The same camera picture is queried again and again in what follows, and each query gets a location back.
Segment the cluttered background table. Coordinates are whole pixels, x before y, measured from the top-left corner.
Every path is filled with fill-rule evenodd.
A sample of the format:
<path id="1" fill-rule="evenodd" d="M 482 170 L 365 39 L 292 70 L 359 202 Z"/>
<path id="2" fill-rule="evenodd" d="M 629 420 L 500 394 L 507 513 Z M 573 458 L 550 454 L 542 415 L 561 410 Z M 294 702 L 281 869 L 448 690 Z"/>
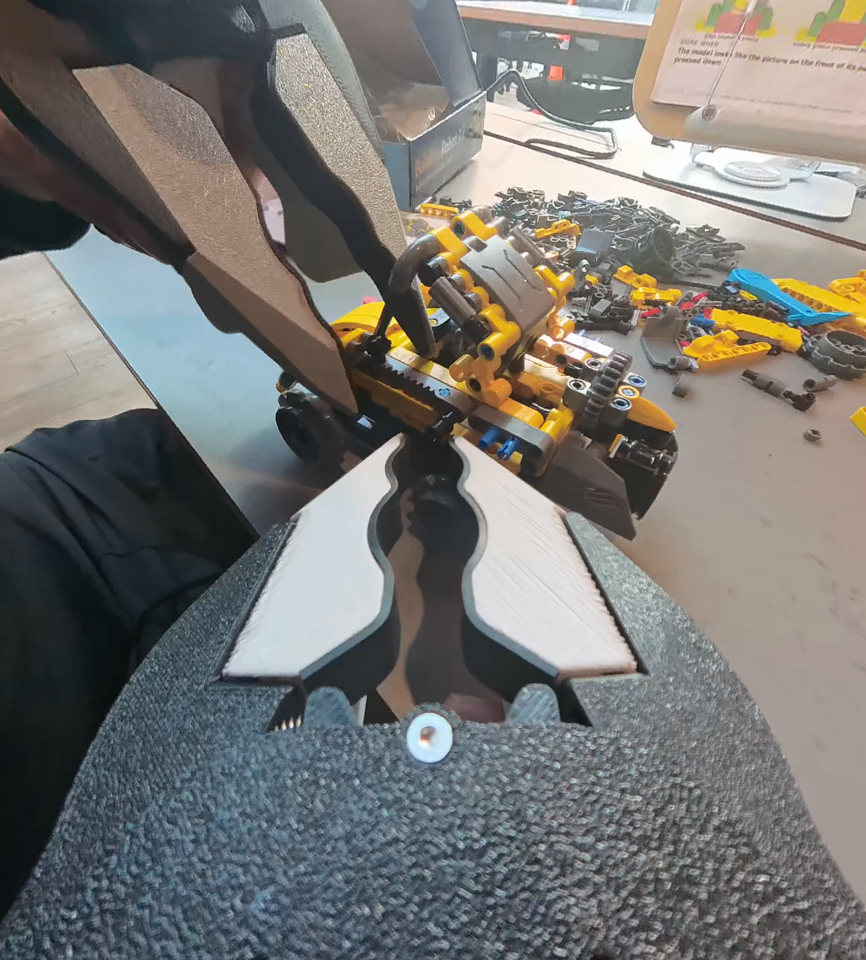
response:
<path id="1" fill-rule="evenodd" d="M 457 2 L 483 81 L 499 65 L 557 66 L 568 77 L 631 81 L 656 2 Z"/>

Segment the dark grey gear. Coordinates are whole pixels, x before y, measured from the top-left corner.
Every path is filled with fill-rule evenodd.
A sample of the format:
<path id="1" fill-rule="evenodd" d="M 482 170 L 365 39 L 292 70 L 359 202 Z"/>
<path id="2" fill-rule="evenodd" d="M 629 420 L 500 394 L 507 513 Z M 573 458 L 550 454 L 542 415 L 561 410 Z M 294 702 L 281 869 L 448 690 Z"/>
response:
<path id="1" fill-rule="evenodd" d="M 580 417 L 583 435 L 592 437 L 633 363 L 631 354 L 615 351 L 603 359 L 591 379 Z"/>

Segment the person's left forearm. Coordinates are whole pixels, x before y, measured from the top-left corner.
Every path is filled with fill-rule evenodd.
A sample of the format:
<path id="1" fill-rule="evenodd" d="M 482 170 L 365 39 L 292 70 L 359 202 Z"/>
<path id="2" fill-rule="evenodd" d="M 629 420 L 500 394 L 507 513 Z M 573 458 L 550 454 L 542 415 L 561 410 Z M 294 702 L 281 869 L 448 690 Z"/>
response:
<path id="1" fill-rule="evenodd" d="M 0 185 L 0 261 L 66 249 L 89 228 L 88 221 L 53 201 L 28 198 Z"/>

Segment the yellow toy brick vehicle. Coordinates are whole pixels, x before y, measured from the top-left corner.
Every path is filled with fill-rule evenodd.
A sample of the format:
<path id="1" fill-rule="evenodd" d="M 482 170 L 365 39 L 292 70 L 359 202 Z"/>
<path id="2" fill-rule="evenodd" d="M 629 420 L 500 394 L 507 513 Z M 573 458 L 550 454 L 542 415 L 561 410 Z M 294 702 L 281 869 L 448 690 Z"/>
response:
<path id="1" fill-rule="evenodd" d="M 425 326 L 401 320 L 385 300 L 333 322 L 357 412 L 283 374 L 277 429 L 301 461 L 333 472 L 347 455 L 365 458 L 400 433 L 426 444 L 422 463 L 448 440 L 464 439 L 564 510 L 631 541 L 675 467 L 676 423 L 645 396 L 632 360 L 593 435 L 583 434 L 590 383 L 601 361 L 622 350 L 577 326 L 567 309 L 573 276 L 555 272 L 531 238 L 485 213 L 461 211 L 396 259 L 389 294 L 422 294 Z M 442 431 L 402 422 L 355 383 L 363 354 L 391 354 L 458 388 L 474 411 Z"/>

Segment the black tyre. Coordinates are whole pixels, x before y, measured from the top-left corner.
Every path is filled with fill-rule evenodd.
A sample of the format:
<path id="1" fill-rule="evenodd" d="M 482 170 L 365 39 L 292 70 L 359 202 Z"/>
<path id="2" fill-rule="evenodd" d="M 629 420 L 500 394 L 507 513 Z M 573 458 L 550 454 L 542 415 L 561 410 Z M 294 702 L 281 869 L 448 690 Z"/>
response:
<path id="1" fill-rule="evenodd" d="M 631 254 L 639 270 L 650 273 L 667 269 L 677 254 L 676 232 L 658 223 L 636 239 Z"/>

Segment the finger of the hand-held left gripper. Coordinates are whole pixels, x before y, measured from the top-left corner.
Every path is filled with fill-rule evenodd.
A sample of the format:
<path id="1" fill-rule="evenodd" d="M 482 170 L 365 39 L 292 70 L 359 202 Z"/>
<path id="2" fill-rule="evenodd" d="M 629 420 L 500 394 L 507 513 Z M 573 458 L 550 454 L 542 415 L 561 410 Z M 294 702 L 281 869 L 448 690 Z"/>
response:
<path id="1" fill-rule="evenodd" d="M 273 51 L 271 89 L 297 137 L 287 167 L 356 266 L 387 285 L 406 241 L 382 149 L 307 33 L 277 38 Z"/>
<path id="2" fill-rule="evenodd" d="M 182 275 L 202 313 L 347 413 L 355 391 L 307 285 L 270 242 L 257 197 L 208 112 L 133 66 L 75 72 L 192 246 Z"/>

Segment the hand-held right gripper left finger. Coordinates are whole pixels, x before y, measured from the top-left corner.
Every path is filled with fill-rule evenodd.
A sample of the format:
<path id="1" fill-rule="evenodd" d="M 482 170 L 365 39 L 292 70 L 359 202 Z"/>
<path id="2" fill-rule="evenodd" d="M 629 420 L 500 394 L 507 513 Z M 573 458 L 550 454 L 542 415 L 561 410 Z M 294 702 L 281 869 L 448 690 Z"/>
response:
<path id="1" fill-rule="evenodd" d="M 402 626 L 390 554 L 403 535 L 398 434 L 291 518 L 234 622 L 220 682 L 286 689 L 268 732 L 304 723 L 339 690 L 362 723 L 398 664 Z"/>

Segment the white sign base plate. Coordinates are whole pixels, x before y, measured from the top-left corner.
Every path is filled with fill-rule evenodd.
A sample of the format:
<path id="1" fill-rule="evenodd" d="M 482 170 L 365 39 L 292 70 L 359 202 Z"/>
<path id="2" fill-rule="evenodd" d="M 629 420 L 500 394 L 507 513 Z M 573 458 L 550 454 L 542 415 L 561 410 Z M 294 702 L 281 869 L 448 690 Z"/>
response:
<path id="1" fill-rule="evenodd" d="M 812 157 L 679 143 L 660 149 L 645 179 L 767 210 L 842 222 L 853 213 L 853 168 Z"/>

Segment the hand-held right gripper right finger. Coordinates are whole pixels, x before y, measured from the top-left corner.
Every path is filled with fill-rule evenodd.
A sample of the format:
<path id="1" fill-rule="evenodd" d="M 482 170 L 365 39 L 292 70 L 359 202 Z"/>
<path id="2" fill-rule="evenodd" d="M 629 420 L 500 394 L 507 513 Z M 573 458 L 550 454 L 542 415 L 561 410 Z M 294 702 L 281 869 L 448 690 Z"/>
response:
<path id="1" fill-rule="evenodd" d="M 578 684 L 641 678 L 641 658 L 566 512 L 471 441 L 458 475 L 453 551 L 460 653 L 482 692 L 451 695 L 463 721 L 502 724 L 521 695 L 553 723 L 587 724 Z"/>

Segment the pile of loose brick pieces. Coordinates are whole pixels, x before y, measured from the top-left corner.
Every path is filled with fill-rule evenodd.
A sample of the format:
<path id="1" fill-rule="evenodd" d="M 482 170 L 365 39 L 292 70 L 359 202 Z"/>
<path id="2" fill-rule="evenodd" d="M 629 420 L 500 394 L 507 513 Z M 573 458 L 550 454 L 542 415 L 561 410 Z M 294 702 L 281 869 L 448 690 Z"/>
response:
<path id="1" fill-rule="evenodd" d="M 474 209 L 436 197 L 418 211 L 435 220 L 431 233 Z M 753 389 L 799 412 L 811 411 L 821 393 L 842 382 L 866 379 L 824 375 L 803 350 L 808 338 L 829 330 L 866 337 L 866 270 L 826 285 L 765 274 L 817 309 L 853 311 L 850 318 L 799 327 L 782 308 L 726 283 L 731 270 L 742 269 L 744 247 L 710 224 L 687 225 L 632 198 L 598 200 L 574 190 L 547 199 L 541 190 L 509 188 L 479 209 L 486 210 L 484 220 L 501 218 L 531 238 L 555 273 L 571 274 L 566 309 L 577 327 L 631 354 L 633 371 L 646 382 L 645 397 L 656 405 L 650 397 L 656 375 L 673 398 L 685 399 L 697 375 L 740 370 Z M 657 224 L 676 233 L 676 256 L 666 269 L 640 270 L 632 248 Z"/>

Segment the dark blue kit box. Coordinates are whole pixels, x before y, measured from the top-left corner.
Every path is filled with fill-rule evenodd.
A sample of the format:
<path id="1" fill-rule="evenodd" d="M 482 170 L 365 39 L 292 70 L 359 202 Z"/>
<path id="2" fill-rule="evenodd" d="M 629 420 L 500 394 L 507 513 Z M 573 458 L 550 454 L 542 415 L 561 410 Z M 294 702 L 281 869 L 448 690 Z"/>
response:
<path id="1" fill-rule="evenodd" d="M 324 1 L 349 52 L 398 207 L 415 210 L 482 148 L 486 94 L 454 1 Z"/>

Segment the instruction sign board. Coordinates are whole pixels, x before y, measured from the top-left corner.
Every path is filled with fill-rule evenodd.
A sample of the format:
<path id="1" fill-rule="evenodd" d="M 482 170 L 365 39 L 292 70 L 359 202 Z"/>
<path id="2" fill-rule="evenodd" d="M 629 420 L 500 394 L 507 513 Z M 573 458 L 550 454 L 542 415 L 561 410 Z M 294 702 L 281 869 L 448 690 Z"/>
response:
<path id="1" fill-rule="evenodd" d="M 633 84 L 651 135 L 866 167 L 866 1 L 662 1 Z"/>

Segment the person's left hand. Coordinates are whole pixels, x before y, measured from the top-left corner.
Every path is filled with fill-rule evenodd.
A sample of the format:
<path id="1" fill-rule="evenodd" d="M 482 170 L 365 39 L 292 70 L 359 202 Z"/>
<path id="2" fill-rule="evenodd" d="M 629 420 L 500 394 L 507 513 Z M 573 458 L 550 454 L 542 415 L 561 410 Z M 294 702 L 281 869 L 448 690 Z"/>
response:
<path id="1" fill-rule="evenodd" d="M 91 186 L 75 169 L 55 162 L 0 108 L 0 187 L 26 200 L 53 203 L 100 233 L 162 263 L 166 246 L 135 216 Z"/>

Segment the grey toothed rack piece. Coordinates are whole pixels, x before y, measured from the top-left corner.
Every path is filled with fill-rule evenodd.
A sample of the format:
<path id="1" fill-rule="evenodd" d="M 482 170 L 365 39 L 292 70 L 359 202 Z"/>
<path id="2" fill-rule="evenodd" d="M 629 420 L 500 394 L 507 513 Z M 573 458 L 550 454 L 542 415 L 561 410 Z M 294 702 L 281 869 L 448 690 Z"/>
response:
<path id="1" fill-rule="evenodd" d="M 467 393 L 387 354 L 363 354 L 351 374 L 370 398 L 418 430 L 451 429 L 475 411 Z"/>

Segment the dark grey toothed wheel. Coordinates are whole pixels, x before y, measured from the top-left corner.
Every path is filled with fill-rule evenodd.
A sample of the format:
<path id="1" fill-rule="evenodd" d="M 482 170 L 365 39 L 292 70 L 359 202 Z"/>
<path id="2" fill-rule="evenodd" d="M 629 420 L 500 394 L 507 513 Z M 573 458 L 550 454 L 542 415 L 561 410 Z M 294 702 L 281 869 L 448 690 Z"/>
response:
<path id="1" fill-rule="evenodd" d="M 866 377 L 866 337 L 833 329 L 807 338 L 803 353 L 810 365 L 825 376 L 843 380 Z"/>

